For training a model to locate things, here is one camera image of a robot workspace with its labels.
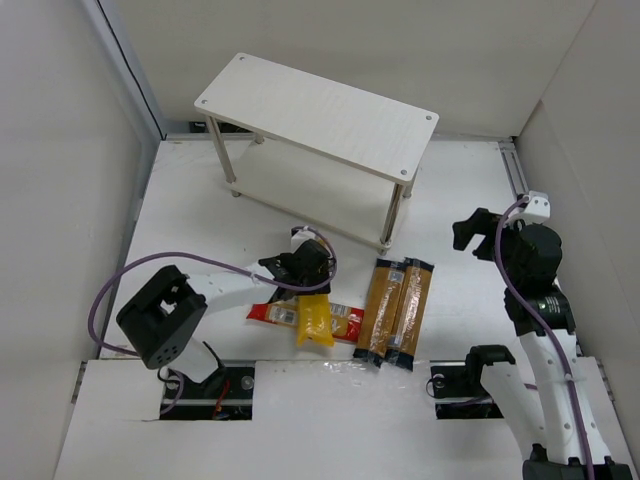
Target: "gray wall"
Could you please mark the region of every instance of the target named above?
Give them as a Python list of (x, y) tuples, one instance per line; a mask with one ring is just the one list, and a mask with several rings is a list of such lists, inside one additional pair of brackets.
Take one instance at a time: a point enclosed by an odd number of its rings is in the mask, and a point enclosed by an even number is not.
[(520, 133), (594, 0), (114, 0), (165, 115), (238, 52), (440, 115), (450, 133)]
[(640, 3), (599, 0), (517, 142), (551, 195), (579, 336), (640, 461)]
[(141, 143), (81, 2), (0, 2), (0, 478), (49, 479)]

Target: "yellow package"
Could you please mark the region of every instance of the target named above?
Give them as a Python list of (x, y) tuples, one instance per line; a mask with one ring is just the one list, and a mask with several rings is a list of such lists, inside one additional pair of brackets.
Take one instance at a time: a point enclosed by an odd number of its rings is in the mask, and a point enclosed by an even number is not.
[(331, 307), (329, 295), (299, 295), (298, 296), (298, 340), (302, 345), (307, 339), (320, 345), (333, 347), (331, 334)]

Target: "purple cable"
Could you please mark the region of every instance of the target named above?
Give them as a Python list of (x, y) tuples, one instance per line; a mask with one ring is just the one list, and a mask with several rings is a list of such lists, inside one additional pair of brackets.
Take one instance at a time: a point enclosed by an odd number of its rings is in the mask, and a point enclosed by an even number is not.
[(560, 344), (558, 337), (556, 337), (551, 327), (547, 324), (547, 322), (544, 321), (544, 319), (538, 314), (538, 312), (536, 312), (535, 309), (531, 305), (529, 305), (529, 302), (527, 302), (522, 297), (522, 295), (520, 295), (516, 287), (513, 285), (513, 283), (509, 279), (509, 275), (507, 274), (507, 271), (504, 268), (504, 264), (502, 263), (502, 252), (500, 250), (500, 247), (502, 242), (502, 231), (504, 229), (504, 226), (507, 220), (509, 219), (509, 215), (511, 215), (511, 213), (515, 209), (519, 208), (527, 201), (528, 201), (528, 197), (525, 196), (522, 199), (515, 202), (513, 205), (511, 205), (507, 209), (506, 212), (504, 212), (504, 214), (500, 218), (500, 221), (498, 222), (498, 229), (496, 231), (496, 243), (494, 246), (496, 265), (498, 266), (498, 271), (500, 272), (500, 275), (502, 276), (502, 279), (504, 280), (504, 283), (507, 285), (507, 288), (509, 289), (511, 294), (518, 301), (518, 303), (520, 303), (520, 305), (522, 305), (525, 308), (525, 310), (527, 310), (527, 312), (533, 317), (536, 323), (538, 323), (542, 327), (542, 329), (545, 331), (545, 333), (551, 340), (551, 343), (555, 347), (556, 352), (558, 353), (558, 357), (560, 357), (562, 370), (564, 371), (565, 376), (568, 376), (567, 387), (569, 389), (569, 399), (571, 400), (571, 408), (573, 410), (573, 415), (576, 420), (576, 428), (578, 429), (578, 438), (580, 439), (582, 453), (585, 458), (585, 463), (587, 464), (587, 477), (589, 480), (595, 480), (595, 471), (593, 469), (593, 459), (591, 458), (591, 448), (589, 447), (589, 438), (587, 437), (587, 431), (584, 428), (584, 419), (582, 418), (582, 410), (580, 409), (580, 401), (578, 400), (578, 392), (576, 390), (576, 385), (574, 383), (573, 376), (571, 373), (571, 365), (569, 364), (569, 359), (565, 355), (564, 350), (562, 350), (562, 345)]
[(88, 327), (88, 330), (89, 330), (89, 336), (101, 348), (106, 348), (107, 350), (111, 350), (111, 351), (117, 352), (117, 353), (122, 353), (124, 355), (131, 355), (131, 356), (134, 356), (134, 357), (138, 356), (138, 354), (136, 352), (134, 352), (133, 350), (127, 350), (126, 348), (118, 347), (116, 345), (111, 345), (111, 344), (105, 342), (104, 340), (102, 340), (98, 336), (98, 334), (96, 333), (96, 329), (95, 329), (96, 313), (98, 312), (98, 307), (100, 306), (100, 302), (102, 301), (104, 296), (107, 294), (109, 289), (113, 286), (113, 284), (116, 283), (116, 281), (118, 281), (118, 279), (120, 279), (120, 277), (122, 277), (125, 273), (129, 272), (130, 270), (133, 270), (134, 268), (142, 265), (143, 263), (151, 262), (152, 260), (158, 260), (160, 258), (188, 258), (190, 260), (195, 260), (197, 262), (202, 262), (202, 263), (206, 263), (208, 265), (214, 265), (216, 267), (224, 268), (226, 270), (230, 270), (232, 272), (235, 272), (235, 273), (237, 273), (239, 275), (244, 275), (246, 277), (252, 277), (252, 278), (255, 278), (256, 280), (260, 280), (261, 282), (268, 283), (269, 285), (274, 285), (276, 287), (285, 288), (287, 290), (292, 290), (294, 292), (312, 292), (314, 290), (318, 290), (318, 289), (324, 287), (325, 285), (328, 285), (329, 282), (331, 282), (333, 280), (333, 278), (336, 276), (336, 272), (338, 271), (338, 259), (336, 257), (336, 252), (333, 249), (333, 246), (331, 245), (331, 243), (329, 243), (329, 240), (327, 240), (327, 238), (324, 235), (322, 235), (315, 228), (304, 226), (304, 227), (294, 227), (293, 230), (305, 230), (305, 229), (310, 231), (311, 233), (317, 235), (324, 242), (326, 247), (329, 249), (329, 252), (331, 253), (331, 258), (333, 258), (333, 268), (331, 269), (331, 273), (329, 274), (329, 278), (327, 280), (325, 280), (324, 282), (319, 283), (318, 285), (313, 285), (311, 287), (299, 287), (297, 285), (288, 285), (286, 283), (278, 282), (278, 281), (272, 280), (270, 278), (263, 277), (262, 275), (254, 274), (253, 272), (250, 272), (249, 270), (245, 270), (244, 268), (236, 267), (234, 265), (229, 265), (228, 263), (219, 262), (217, 260), (212, 260), (210, 258), (201, 257), (200, 255), (194, 255), (193, 253), (187, 253), (187, 252), (160, 252), (160, 253), (154, 253), (152, 255), (148, 255), (146, 257), (142, 257), (142, 258), (140, 258), (140, 259), (138, 259), (138, 260), (136, 260), (134, 262), (131, 262), (129, 265), (126, 265), (125, 267), (121, 268), (116, 273), (114, 273), (113, 276), (111, 278), (109, 278), (109, 280), (107, 280), (106, 283), (102, 286), (102, 288), (100, 289), (100, 291), (96, 295), (96, 298), (93, 301), (93, 304), (91, 305), (91, 309), (89, 310), (89, 318), (87, 320), (87, 327)]
[(178, 377), (178, 391), (176, 392), (176, 396), (173, 398), (171, 403), (167, 405), (165, 408), (163, 408), (162, 410), (160, 410), (160, 415), (164, 415), (165, 413), (169, 413), (171, 410), (173, 410), (173, 407), (177, 405), (178, 401), (182, 397), (182, 391), (184, 390), (184, 377), (180, 372), (174, 371), (173, 373), (175, 373), (176, 376)]

